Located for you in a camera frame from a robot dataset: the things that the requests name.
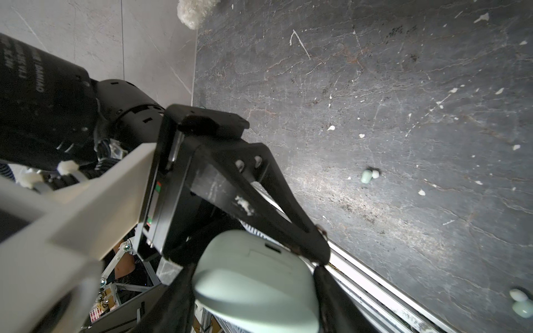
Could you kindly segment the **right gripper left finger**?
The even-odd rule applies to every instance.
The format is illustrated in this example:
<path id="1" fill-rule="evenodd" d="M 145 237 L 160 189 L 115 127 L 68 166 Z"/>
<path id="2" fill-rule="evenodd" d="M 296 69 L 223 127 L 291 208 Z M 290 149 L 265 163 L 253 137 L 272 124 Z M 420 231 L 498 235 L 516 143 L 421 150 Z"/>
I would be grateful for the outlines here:
<path id="1" fill-rule="evenodd" d="M 197 265 L 185 266 L 133 332 L 191 332 L 195 296 L 192 278 Z"/>

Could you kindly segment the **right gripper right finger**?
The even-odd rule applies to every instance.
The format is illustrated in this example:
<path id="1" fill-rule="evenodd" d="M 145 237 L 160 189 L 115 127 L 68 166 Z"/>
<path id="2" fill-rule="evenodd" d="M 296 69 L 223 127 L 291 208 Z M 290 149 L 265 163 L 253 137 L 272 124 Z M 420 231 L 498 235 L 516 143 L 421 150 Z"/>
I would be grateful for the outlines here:
<path id="1" fill-rule="evenodd" d="M 324 266 L 317 266 L 313 277 L 323 332 L 377 332 Z"/>

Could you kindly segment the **green earbud charging case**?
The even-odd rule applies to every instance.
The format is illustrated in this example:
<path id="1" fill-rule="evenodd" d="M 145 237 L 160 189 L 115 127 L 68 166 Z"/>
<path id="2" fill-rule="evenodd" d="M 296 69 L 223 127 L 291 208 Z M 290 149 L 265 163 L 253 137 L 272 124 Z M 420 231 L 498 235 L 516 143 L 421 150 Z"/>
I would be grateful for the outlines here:
<path id="1" fill-rule="evenodd" d="M 248 332 L 318 332 L 311 270 L 298 256 L 243 230 L 216 236 L 192 278 L 196 299 Z"/>

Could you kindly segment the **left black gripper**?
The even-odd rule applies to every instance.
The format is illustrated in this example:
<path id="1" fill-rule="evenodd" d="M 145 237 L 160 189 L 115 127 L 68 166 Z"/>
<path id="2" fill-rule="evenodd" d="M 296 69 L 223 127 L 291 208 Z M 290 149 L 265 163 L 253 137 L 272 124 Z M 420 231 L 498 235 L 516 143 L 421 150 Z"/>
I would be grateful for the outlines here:
<path id="1" fill-rule="evenodd" d="M 239 140 L 249 126 L 230 112 L 177 104 L 166 109 L 137 225 L 142 261 L 169 257 L 209 224 L 217 207 L 295 254 L 329 263 L 326 239 L 295 199 L 271 151 Z M 201 144 L 202 139 L 229 142 Z"/>

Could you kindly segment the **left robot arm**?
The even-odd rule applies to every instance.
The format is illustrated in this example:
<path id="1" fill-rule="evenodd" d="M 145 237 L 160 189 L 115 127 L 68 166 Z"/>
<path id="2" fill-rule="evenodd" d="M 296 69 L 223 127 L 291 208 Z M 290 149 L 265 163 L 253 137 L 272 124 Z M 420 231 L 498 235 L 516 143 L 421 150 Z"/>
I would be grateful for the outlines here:
<path id="1" fill-rule="evenodd" d="M 85 69 L 1 36 L 1 161 L 44 171 L 73 160 L 101 176 L 156 145 L 142 202 L 141 254 L 184 264 L 212 237 L 242 221 L 296 255 L 327 264 L 330 247 L 298 204 L 271 151 L 248 143 L 247 120 L 173 104 L 163 108 L 134 84 L 94 80 Z"/>

